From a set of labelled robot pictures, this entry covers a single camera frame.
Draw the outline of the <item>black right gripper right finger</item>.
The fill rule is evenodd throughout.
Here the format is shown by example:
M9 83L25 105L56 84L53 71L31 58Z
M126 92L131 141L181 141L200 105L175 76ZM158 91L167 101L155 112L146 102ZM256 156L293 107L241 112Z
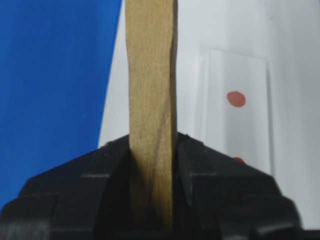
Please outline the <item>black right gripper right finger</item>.
M177 135L178 222L188 240L301 240L294 202L256 168Z

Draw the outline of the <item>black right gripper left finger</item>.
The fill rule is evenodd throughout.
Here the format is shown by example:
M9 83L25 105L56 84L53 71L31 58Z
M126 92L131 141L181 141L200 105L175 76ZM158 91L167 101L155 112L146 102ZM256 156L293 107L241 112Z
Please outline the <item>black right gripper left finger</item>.
M129 138L30 178L0 212L3 240L108 240L129 226Z

